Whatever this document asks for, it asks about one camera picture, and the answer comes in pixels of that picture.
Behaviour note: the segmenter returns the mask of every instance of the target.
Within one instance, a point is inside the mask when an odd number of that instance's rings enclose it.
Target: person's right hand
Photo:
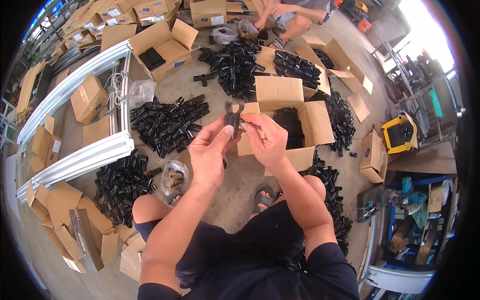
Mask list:
[[[285,148],[288,132],[265,114],[244,114],[241,118],[245,121],[241,127],[247,133],[253,154],[262,165],[275,174],[287,160]],[[264,132],[264,139],[260,137],[257,129]]]

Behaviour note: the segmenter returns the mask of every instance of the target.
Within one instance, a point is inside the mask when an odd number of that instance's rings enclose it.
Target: person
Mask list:
[[[254,24],[258,31],[265,28],[269,17],[283,28],[272,31],[278,36],[268,46],[283,49],[289,40],[306,33],[312,21],[321,22],[330,12],[330,0],[252,0],[260,19]]]
[[[225,116],[204,126],[189,146],[193,179],[172,208],[153,195],[133,204],[146,241],[138,299],[359,299],[356,274],[337,244],[319,178],[302,177],[285,156],[288,133],[264,114],[244,114],[257,160],[283,195],[261,185],[248,223],[236,234],[200,219],[224,178],[223,154],[240,140]],[[257,129],[261,129],[262,139]],[[307,273],[287,268],[305,247]],[[180,288],[191,288],[181,297]]]

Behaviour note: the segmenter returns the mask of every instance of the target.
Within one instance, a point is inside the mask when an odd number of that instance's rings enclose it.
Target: seated person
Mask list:
[[[255,23],[258,31],[265,28],[272,16],[277,25],[273,33],[278,36],[268,46],[283,49],[289,40],[303,35],[312,21],[321,22],[330,12],[330,0],[252,0],[260,20]]]

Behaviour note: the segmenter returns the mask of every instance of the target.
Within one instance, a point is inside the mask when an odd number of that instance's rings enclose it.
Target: bag of parts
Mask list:
[[[257,28],[247,19],[240,20],[237,25],[243,33],[258,33]]]
[[[165,164],[160,189],[165,196],[170,195],[177,187],[188,182],[188,167],[177,160],[169,160]]]
[[[139,108],[145,102],[152,102],[155,96],[155,87],[156,82],[151,79],[133,82],[128,92],[130,108]]]
[[[222,25],[212,31],[213,39],[218,44],[228,44],[236,41],[239,33],[235,24]]]

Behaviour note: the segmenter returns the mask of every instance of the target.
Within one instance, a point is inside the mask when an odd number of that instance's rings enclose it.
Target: black shorts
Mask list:
[[[160,220],[135,224],[147,241]],[[223,228],[200,221],[187,251],[176,267],[181,287],[194,287],[210,266],[226,255],[260,255],[287,267],[291,259],[304,247],[303,230],[293,219],[286,201],[259,213],[235,234]]]

